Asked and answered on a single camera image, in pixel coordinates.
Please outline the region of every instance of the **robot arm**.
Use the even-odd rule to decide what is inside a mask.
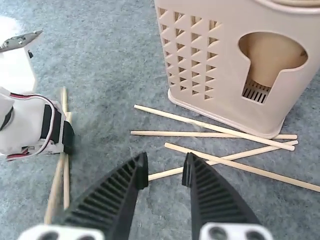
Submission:
[[[13,37],[0,46],[0,153],[10,161],[72,153],[74,131],[60,104],[33,93],[36,78],[29,44],[40,33]]]
[[[190,188],[192,240],[273,240],[236,190],[192,153],[182,185]],[[35,226],[18,240],[128,240],[138,192],[147,186],[148,159],[141,153],[87,189],[55,225]]]

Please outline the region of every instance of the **gray carpet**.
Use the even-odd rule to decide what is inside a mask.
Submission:
[[[61,86],[69,90],[76,132],[70,176],[73,200],[141,151],[148,153],[150,173],[181,166],[184,155],[165,149],[165,141],[217,156],[261,146],[244,139],[130,136],[130,130],[202,130],[135,110],[134,104],[216,124],[168,100],[152,0],[0,0],[0,15],[17,19],[24,32],[44,30],[33,48],[37,91],[57,99]],[[299,135],[296,151],[278,150],[239,162],[320,185],[319,93],[320,75],[284,123],[282,133]],[[57,156],[39,156],[0,162],[1,240],[15,240],[43,221],[57,160]],[[227,166],[215,168],[275,239],[319,239],[319,193]],[[181,186],[181,177],[153,181],[141,192],[131,240],[191,239],[190,193]]]

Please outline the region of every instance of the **metal bracket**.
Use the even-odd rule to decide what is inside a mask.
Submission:
[[[42,30],[34,31],[31,33],[23,34],[20,36],[14,36],[12,38],[7,39],[6,41],[4,41],[2,45],[0,45],[0,53],[14,49],[24,48],[26,45],[38,38],[42,32]]]

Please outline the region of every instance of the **wooden dowel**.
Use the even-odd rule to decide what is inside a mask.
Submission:
[[[259,169],[259,168],[256,168],[256,167],[244,165],[244,164],[241,164],[241,163],[238,163],[238,162],[228,161],[228,160],[225,160],[225,159],[217,157],[217,156],[213,156],[213,155],[209,155],[209,154],[206,154],[206,153],[203,153],[203,152],[191,150],[191,149],[188,149],[188,148],[185,148],[185,147],[182,147],[182,146],[177,146],[177,145],[174,145],[174,144],[171,144],[171,143],[167,143],[166,142],[164,144],[164,146],[166,148],[168,148],[168,149],[172,149],[172,150],[175,150],[175,151],[178,151],[178,152],[181,152],[181,153],[185,153],[185,154],[194,153],[195,155],[197,155],[198,157],[203,158],[203,159],[214,161],[216,163],[227,165],[227,166],[233,167],[235,169],[240,169],[240,170],[243,170],[243,171],[246,171],[246,172],[249,172],[249,173],[257,174],[257,175],[260,175],[260,176],[264,176],[264,177],[267,177],[267,178],[270,178],[270,179],[278,180],[278,181],[281,181],[281,182],[284,182],[284,183],[287,183],[287,184],[291,184],[291,185],[294,185],[294,186],[298,186],[298,187],[301,187],[301,188],[309,189],[309,190],[316,191],[316,192],[320,193],[320,186],[317,186],[317,185],[314,185],[314,184],[311,184],[311,183],[308,183],[308,182],[300,181],[300,180],[293,179],[293,178],[290,178],[290,177],[287,177],[287,176],[283,176],[283,175],[279,175],[279,174],[276,174],[276,173],[273,173],[273,172],[265,171],[265,170],[262,170],[262,169]]]
[[[67,99],[67,90],[62,88],[61,90],[61,102],[62,110],[65,111],[66,120],[71,121],[72,115],[68,111],[68,99]],[[53,176],[53,181],[51,185],[51,190],[48,199],[48,205],[44,215],[44,224],[51,224],[52,218],[55,214],[55,208],[57,206],[57,198],[59,195],[61,182],[63,178],[63,207],[66,209],[66,206],[70,204],[70,179],[69,179],[69,157],[66,157],[64,152],[60,153],[58,163],[55,168],[55,173]]]
[[[159,137],[196,137],[196,138],[230,138],[238,139],[239,136],[234,136],[220,132],[193,132],[193,131],[131,131],[131,135],[138,136],[159,136]],[[288,139],[296,140],[296,134],[279,134],[273,139]]]
[[[68,112],[68,94],[67,94],[67,88],[65,86],[61,89],[61,104],[62,104],[62,110],[63,110],[64,114],[67,114],[67,112]]]
[[[296,144],[298,144],[298,141],[296,141],[296,140],[295,141],[288,141],[288,142],[285,142],[285,144],[296,145]],[[254,156],[254,155],[258,155],[258,154],[263,154],[263,153],[271,152],[271,151],[278,150],[278,149],[280,149],[280,148],[276,147],[276,146],[264,146],[264,147],[256,148],[253,150],[248,150],[248,151],[243,151],[243,152],[235,153],[235,154],[228,155],[228,156],[223,156],[222,158],[224,160],[233,161],[236,159],[241,159],[241,158],[246,158],[246,157],[250,157],[250,156]],[[209,165],[218,164],[217,162],[210,161],[210,160],[206,161],[206,163]],[[178,168],[173,168],[173,169],[170,169],[167,171],[150,174],[148,177],[148,180],[152,181],[152,180],[169,177],[169,176],[176,175],[176,174],[181,174],[183,172],[183,169],[184,169],[183,167],[178,167]]]
[[[295,146],[287,145],[287,144],[284,144],[282,142],[273,141],[273,140],[265,139],[265,138],[258,137],[258,136],[253,136],[253,135],[250,135],[250,134],[247,134],[247,133],[244,133],[244,132],[235,131],[235,130],[231,130],[231,129],[228,129],[228,128],[225,128],[225,127],[216,126],[216,125],[212,125],[212,124],[205,123],[205,122],[202,122],[202,121],[193,120],[193,119],[190,119],[190,118],[187,118],[187,117],[174,115],[172,113],[156,110],[156,109],[153,109],[153,108],[150,108],[150,107],[134,105],[134,108],[142,110],[142,111],[145,111],[145,112],[148,112],[148,113],[151,113],[151,114],[156,114],[156,115],[159,115],[159,116],[163,116],[163,117],[166,117],[166,118],[169,118],[169,119],[174,119],[174,120],[177,120],[177,121],[180,121],[180,122],[184,122],[184,123],[188,123],[188,124],[194,124],[194,125],[197,125],[199,127],[206,128],[206,129],[211,129],[211,130],[214,130],[214,131],[217,131],[217,132],[220,132],[220,133],[231,134],[231,135],[234,135],[234,136],[237,136],[237,137],[240,137],[240,138],[243,138],[243,139],[248,139],[248,140],[251,140],[251,141],[255,141],[255,142],[258,142],[258,143],[267,144],[267,145],[270,145],[270,146],[278,147],[278,148],[281,148],[281,149],[286,149],[286,150],[289,150],[289,151],[294,151],[295,150]]]
[[[67,88],[61,89],[62,110],[66,116],[66,120],[71,124],[72,114],[68,112],[68,94]],[[70,176],[69,176],[69,155],[64,155],[63,166],[63,208],[66,210],[70,205]]]
[[[44,214],[44,224],[51,224],[52,218],[55,214],[55,209],[57,206],[57,198],[59,195],[59,190],[62,181],[62,171],[65,164],[65,153],[60,153],[59,161],[55,168],[55,173],[53,176],[52,186],[49,194],[48,205]]]
[[[72,123],[72,113],[66,113],[66,120]],[[63,167],[63,208],[66,210],[70,205],[70,171],[69,171],[69,155],[64,155]]]

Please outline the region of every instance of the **laundry basket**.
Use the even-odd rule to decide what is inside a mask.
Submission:
[[[244,132],[276,136],[319,68],[320,8],[269,0],[155,0],[155,7],[169,99]],[[296,43],[304,60],[259,84],[248,54],[257,33]]]

